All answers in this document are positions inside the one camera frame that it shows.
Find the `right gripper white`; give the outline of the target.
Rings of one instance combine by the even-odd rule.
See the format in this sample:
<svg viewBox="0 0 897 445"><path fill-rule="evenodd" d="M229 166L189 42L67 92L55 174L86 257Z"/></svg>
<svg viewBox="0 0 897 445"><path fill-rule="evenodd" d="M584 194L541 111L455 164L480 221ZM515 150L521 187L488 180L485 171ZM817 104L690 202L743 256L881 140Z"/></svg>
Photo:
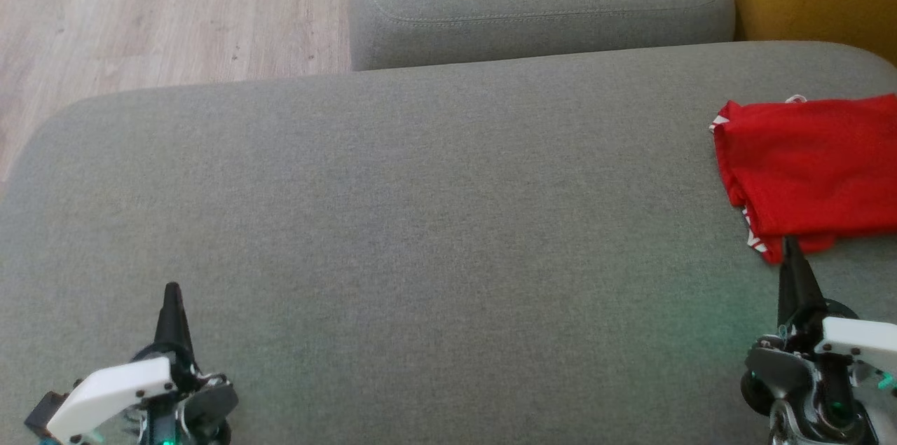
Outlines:
<svg viewBox="0 0 897 445"><path fill-rule="evenodd" d="M868 379L895 395L895 324L862 320L823 297L794 235L783 238L778 328L748 351L744 402L785 425L870 425L854 394Z"/></svg>

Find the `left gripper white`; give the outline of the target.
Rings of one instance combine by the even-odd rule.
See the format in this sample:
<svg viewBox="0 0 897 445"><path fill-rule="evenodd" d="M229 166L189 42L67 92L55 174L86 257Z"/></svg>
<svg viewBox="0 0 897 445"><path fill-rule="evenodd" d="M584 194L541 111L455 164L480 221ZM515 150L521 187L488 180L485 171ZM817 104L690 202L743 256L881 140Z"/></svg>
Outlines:
<svg viewBox="0 0 897 445"><path fill-rule="evenodd" d="M131 362L98 369L70 392L46 394L48 444L102 443L99 428L121 416L138 444L231 444L238 396L225 374L204 374L193 355L179 283L168 282L154 343Z"/></svg>

